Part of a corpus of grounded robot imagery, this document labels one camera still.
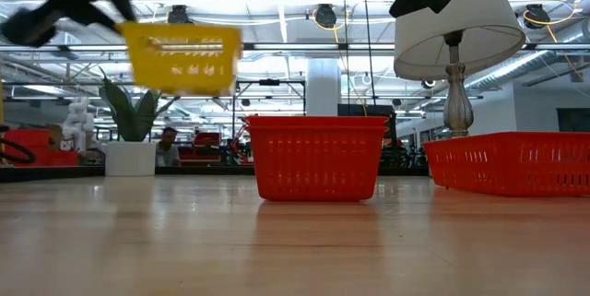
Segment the green leaves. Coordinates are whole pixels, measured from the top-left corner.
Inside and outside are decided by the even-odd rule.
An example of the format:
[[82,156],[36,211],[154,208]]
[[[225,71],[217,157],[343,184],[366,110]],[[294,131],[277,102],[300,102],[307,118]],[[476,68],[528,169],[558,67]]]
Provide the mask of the green leaves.
[[158,115],[180,99],[175,97],[157,110],[161,93],[148,90],[134,106],[131,94],[124,87],[114,85],[107,78],[104,79],[104,87],[100,88],[100,96],[111,107],[112,119],[117,123],[119,136],[124,141],[130,142],[143,141],[151,131]]

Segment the white column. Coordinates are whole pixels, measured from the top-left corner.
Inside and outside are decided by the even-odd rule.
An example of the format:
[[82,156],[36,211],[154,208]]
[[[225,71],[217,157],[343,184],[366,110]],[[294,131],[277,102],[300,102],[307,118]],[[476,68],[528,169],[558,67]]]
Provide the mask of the white column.
[[310,59],[307,71],[308,116],[337,116],[340,102],[340,67],[337,59]]

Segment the black monitor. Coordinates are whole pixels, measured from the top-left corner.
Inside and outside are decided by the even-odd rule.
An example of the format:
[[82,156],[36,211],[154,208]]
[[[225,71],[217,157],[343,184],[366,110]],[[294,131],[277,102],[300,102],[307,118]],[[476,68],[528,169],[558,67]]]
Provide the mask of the black monitor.
[[[392,105],[367,105],[367,116],[385,116],[389,118],[387,127],[389,130],[385,133],[384,138],[392,138],[397,140],[397,132],[395,131],[395,111]],[[362,105],[358,104],[338,104],[338,116],[365,116],[365,110]]]

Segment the white planter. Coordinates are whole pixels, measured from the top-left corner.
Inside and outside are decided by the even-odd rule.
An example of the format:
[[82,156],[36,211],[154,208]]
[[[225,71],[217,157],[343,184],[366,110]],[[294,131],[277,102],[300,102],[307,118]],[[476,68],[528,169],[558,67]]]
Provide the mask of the white planter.
[[153,176],[156,171],[156,144],[110,142],[106,150],[107,176]]

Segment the yellow plastic basket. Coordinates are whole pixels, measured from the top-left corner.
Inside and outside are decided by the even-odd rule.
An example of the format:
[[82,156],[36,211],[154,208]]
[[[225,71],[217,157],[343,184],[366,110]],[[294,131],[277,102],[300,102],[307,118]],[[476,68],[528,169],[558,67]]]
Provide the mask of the yellow plastic basket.
[[239,29],[129,22],[122,31],[137,85],[174,95],[232,93],[242,57]]

